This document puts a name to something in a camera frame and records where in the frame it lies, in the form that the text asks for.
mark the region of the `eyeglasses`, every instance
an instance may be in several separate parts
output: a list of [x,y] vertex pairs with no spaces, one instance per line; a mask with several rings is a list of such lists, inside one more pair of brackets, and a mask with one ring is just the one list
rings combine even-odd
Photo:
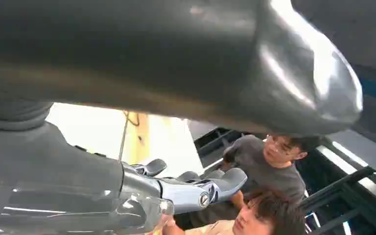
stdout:
[[293,147],[287,145],[286,143],[282,143],[282,142],[278,141],[276,136],[267,135],[266,139],[267,139],[266,144],[271,145],[272,148],[277,153],[282,154],[282,155],[286,155],[286,156],[292,155],[292,153],[290,153],[290,151],[292,151]]

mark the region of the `yellow wall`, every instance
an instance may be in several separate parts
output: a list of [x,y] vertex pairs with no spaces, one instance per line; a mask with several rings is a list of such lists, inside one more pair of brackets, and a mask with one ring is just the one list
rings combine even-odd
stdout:
[[[146,164],[163,159],[168,168],[160,177],[203,172],[185,119],[134,112],[129,119],[138,126],[128,123],[122,161]],[[123,111],[56,103],[47,120],[59,127],[69,144],[118,158],[126,121]]]

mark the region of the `hand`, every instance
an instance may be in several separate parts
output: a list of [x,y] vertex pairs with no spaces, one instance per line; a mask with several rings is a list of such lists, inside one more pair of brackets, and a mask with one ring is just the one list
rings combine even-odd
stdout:
[[162,235],[184,235],[185,232],[176,225],[174,218],[170,219],[162,228]]
[[231,202],[241,210],[246,204],[244,203],[243,192],[238,191],[233,197],[231,197]]

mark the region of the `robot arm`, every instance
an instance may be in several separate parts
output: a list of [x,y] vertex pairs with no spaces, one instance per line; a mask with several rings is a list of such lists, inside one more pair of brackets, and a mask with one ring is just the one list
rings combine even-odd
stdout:
[[362,110],[347,60],[288,0],[0,3],[0,95],[295,136]]

